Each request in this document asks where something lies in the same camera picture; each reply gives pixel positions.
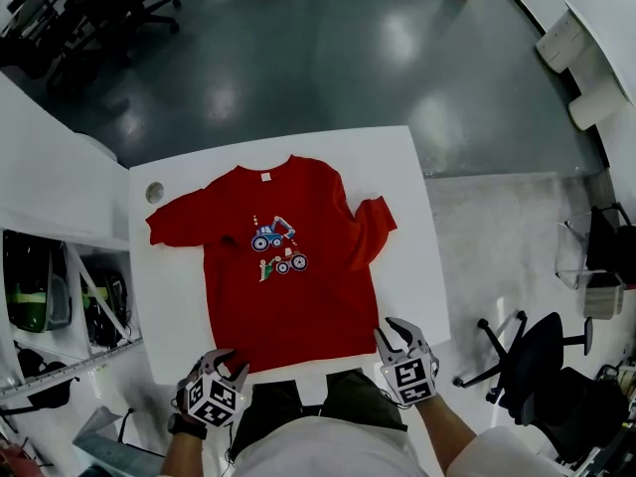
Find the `white shirt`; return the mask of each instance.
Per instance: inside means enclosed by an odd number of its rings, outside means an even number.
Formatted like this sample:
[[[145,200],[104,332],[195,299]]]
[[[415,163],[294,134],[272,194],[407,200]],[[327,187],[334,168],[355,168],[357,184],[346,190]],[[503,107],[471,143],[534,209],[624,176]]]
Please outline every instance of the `white shirt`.
[[[560,477],[505,427],[475,438],[447,477]],[[234,477],[426,477],[406,434],[326,417],[289,422],[238,456]]]

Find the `cartoon graphic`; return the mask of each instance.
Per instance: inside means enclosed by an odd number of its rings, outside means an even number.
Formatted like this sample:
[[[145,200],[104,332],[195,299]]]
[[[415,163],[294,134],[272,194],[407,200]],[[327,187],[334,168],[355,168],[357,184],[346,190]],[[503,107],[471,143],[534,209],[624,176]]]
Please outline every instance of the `cartoon graphic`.
[[[254,225],[258,227],[258,219],[253,216]],[[276,227],[281,225],[286,229],[286,233],[279,233]],[[307,256],[298,250],[298,244],[294,240],[296,230],[281,216],[275,216],[270,226],[260,227],[256,230],[256,235],[251,240],[251,248],[257,252],[263,252],[272,247],[281,247],[284,239],[289,239],[295,247],[285,248],[285,256],[275,256],[270,261],[262,259],[259,263],[260,282],[266,281],[271,273],[276,270],[279,274],[286,274],[290,268],[302,272],[307,268]]]
[[[275,261],[280,261],[280,256],[275,256],[273,259],[269,261],[269,263],[265,262],[264,259],[260,261],[260,281],[268,279],[271,275],[271,272],[274,270],[273,263]]]
[[[287,233],[278,233],[276,231],[277,225],[285,227]],[[283,239],[292,239],[294,235],[296,235],[296,230],[292,228],[285,219],[280,216],[276,216],[270,226],[260,227],[256,230],[256,235],[251,240],[251,248],[255,251],[263,252],[270,244],[274,247],[281,247]]]
[[[289,267],[302,272],[307,268],[307,256],[302,254],[298,249],[292,252],[289,247],[286,247],[285,258],[276,264],[276,272],[286,274],[289,271]]]

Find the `white desk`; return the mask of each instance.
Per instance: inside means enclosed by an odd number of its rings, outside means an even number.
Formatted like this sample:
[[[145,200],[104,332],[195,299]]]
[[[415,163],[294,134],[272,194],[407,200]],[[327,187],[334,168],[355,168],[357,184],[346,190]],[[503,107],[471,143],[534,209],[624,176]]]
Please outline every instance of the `white desk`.
[[[145,219],[158,207],[208,185],[237,164],[267,169],[289,154],[321,159],[338,170],[352,211],[382,194],[397,230],[371,265],[383,328],[385,316],[421,327],[429,344],[450,338],[446,291],[428,195],[407,127],[379,127],[284,136],[214,148],[130,170],[132,275],[141,331],[153,377],[176,384],[201,355],[216,348],[206,302],[203,248],[150,245]],[[152,205],[146,189],[164,186]],[[371,365],[378,355],[314,361],[250,374],[251,383],[295,380]]]

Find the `white container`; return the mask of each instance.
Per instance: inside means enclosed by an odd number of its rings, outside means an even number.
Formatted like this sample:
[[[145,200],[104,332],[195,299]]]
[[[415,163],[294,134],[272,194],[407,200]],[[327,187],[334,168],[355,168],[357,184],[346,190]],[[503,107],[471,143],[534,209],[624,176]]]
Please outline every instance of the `white container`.
[[[594,44],[594,39],[568,10],[537,42],[537,51],[555,73],[562,73]]]
[[[592,91],[569,104],[569,116],[584,131],[628,103],[614,75],[606,75]]]

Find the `white cabinet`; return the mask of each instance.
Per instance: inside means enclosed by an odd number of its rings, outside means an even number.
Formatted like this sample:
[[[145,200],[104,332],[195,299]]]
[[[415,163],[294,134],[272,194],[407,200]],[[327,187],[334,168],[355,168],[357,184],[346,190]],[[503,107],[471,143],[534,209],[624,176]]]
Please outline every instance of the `white cabinet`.
[[[0,233],[13,230],[77,247],[88,266],[122,273],[132,309],[129,341],[140,336],[128,254],[128,170],[86,137],[52,118],[0,75]],[[89,343],[82,307],[80,270],[67,258],[72,301],[68,328],[35,334],[9,322],[0,259],[0,402],[25,383],[14,342],[82,369],[107,349]],[[38,384],[30,383],[35,391]]]

